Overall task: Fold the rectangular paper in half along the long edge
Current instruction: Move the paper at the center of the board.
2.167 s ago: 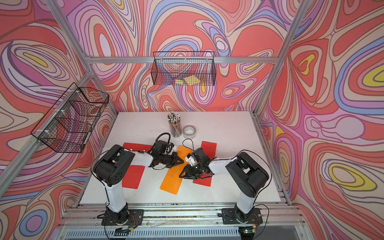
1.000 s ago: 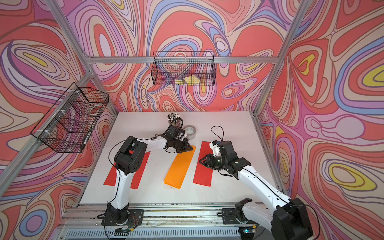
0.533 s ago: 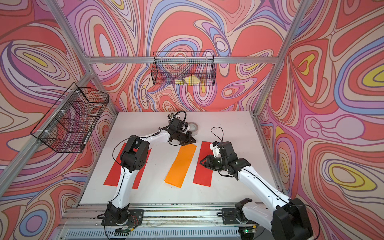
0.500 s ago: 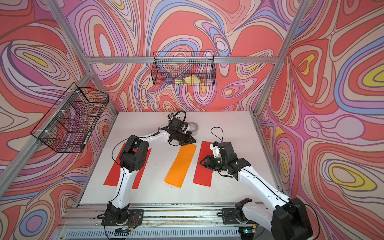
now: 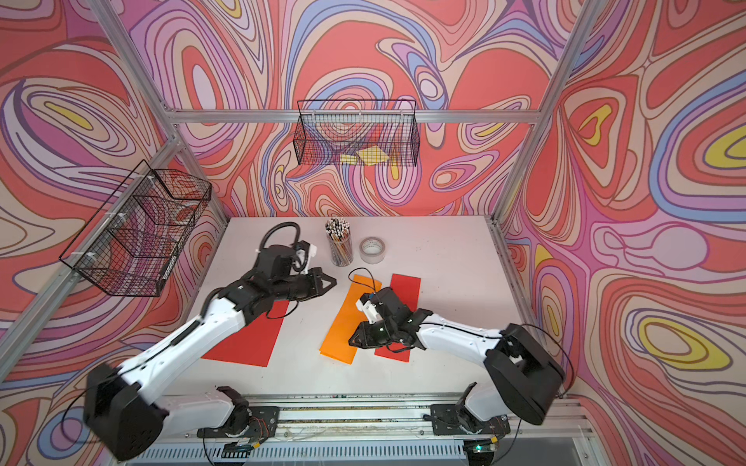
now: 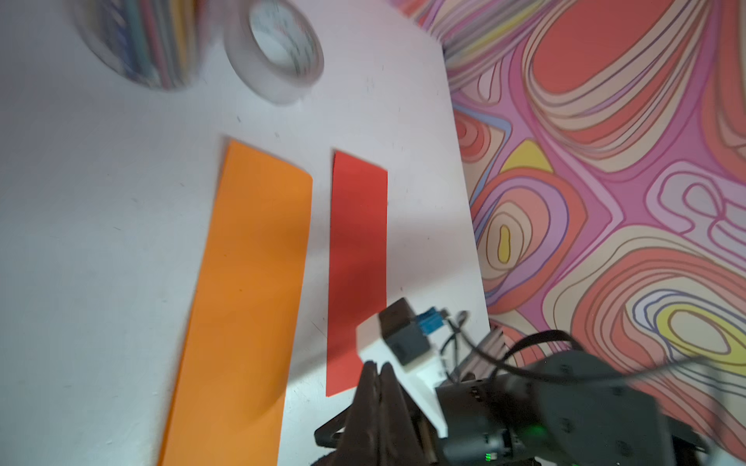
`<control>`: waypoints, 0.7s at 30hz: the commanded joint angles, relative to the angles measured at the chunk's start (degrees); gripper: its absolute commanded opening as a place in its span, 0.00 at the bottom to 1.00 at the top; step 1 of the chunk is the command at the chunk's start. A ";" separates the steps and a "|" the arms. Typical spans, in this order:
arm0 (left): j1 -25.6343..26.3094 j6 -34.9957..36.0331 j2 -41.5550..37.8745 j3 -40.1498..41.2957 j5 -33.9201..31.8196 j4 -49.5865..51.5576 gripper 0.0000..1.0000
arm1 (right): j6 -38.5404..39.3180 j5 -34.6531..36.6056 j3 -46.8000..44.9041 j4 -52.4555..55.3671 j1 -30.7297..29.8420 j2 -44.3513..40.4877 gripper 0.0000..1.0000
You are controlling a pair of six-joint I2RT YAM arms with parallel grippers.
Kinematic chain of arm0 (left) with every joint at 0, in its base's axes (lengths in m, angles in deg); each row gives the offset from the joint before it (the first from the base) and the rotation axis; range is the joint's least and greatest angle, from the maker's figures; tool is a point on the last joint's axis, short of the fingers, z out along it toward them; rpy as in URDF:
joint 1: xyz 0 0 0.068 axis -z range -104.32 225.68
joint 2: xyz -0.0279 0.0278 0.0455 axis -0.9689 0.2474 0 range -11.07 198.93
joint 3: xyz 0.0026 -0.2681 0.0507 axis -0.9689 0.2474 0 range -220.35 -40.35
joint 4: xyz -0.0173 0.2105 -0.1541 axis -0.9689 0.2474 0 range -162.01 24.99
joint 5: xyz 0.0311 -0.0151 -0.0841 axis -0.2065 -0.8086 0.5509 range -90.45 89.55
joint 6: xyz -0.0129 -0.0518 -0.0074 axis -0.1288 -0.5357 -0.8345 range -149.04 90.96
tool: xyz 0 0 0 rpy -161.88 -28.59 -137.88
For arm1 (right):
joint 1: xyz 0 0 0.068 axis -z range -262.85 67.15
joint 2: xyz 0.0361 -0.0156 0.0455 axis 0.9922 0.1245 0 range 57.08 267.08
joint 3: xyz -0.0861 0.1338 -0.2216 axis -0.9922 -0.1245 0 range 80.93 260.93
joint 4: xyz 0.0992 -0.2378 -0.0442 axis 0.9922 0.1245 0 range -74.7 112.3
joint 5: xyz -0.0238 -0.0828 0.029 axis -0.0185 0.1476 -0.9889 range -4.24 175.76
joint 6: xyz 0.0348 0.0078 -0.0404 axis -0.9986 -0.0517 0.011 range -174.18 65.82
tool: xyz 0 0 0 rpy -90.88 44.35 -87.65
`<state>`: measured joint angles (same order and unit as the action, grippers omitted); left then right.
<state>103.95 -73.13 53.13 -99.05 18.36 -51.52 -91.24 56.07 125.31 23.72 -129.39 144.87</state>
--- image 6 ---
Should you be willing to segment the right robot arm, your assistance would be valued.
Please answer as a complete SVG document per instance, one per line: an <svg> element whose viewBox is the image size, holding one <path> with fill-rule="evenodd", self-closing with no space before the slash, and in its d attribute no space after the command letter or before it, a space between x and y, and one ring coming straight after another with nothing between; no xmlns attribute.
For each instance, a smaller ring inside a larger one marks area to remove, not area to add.
<svg viewBox="0 0 746 466"><path fill-rule="evenodd" d="M712 456L687 423L582 349L445 384L436 367L369 359L352 404L320 426L326 465L701 465Z"/></svg>

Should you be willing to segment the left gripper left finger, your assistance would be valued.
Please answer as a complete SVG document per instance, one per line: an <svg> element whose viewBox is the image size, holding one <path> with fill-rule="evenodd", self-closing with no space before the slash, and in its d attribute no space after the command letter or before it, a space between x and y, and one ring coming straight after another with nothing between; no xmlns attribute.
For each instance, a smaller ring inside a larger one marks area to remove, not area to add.
<svg viewBox="0 0 746 466"><path fill-rule="evenodd" d="M375 362L363 364L339 446L331 465L374 466L380 460L381 388Z"/></svg>

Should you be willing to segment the orange paper sheet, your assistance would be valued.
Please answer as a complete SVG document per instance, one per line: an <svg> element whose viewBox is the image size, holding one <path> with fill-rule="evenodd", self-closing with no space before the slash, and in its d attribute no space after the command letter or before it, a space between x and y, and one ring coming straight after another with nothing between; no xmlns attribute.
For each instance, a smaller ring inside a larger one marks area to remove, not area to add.
<svg viewBox="0 0 746 466"><path fill-rule="evenodd" d="M161 464L277 462L312 194L303 170L229 143Z"/></svg>

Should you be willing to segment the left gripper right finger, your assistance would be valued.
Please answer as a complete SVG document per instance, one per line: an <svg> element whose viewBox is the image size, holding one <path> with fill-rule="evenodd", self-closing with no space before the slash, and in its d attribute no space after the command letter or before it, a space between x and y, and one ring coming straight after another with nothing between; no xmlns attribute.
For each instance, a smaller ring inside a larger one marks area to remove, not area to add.
<svg viewBox="0 0 746 466"><path fill-rule="evenodd" d="M379 464L426 466L427 459L418 441L400 384L390 363L379 375Z"/></svg>

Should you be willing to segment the red paper sheet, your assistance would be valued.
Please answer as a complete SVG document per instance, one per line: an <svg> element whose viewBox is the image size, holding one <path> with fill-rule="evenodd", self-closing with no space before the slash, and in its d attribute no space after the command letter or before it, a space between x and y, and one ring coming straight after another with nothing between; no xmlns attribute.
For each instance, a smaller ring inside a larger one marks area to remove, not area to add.
<svg viewBox="0 0 746 466"><path fill-rule="evenodd" d="M388 172L343 151L332 166L326 396L357 385L356 329L387 305Z"/></svg>

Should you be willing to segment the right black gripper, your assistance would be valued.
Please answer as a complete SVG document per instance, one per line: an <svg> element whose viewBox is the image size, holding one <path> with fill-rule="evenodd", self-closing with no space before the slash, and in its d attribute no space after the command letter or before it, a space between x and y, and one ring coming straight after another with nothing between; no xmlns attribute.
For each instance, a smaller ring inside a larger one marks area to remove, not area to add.
<svg viewBox="0 0 746 466"><path fill-rule="evenodd" d="M437 464L437 452L435 444L437 442L437 432L427 420L423 412L415 405L413 401L406 401L407 413L412 421L415 435L419 446L425 454L429 465ZM338 444L344 432L344 425L347 421L349 409L345 409L337 416L330 419L327 423L320 426L314 433L314 438L318 447L330 449L331 452L313 462L314 466L328 465L336 451Z"/></svg>

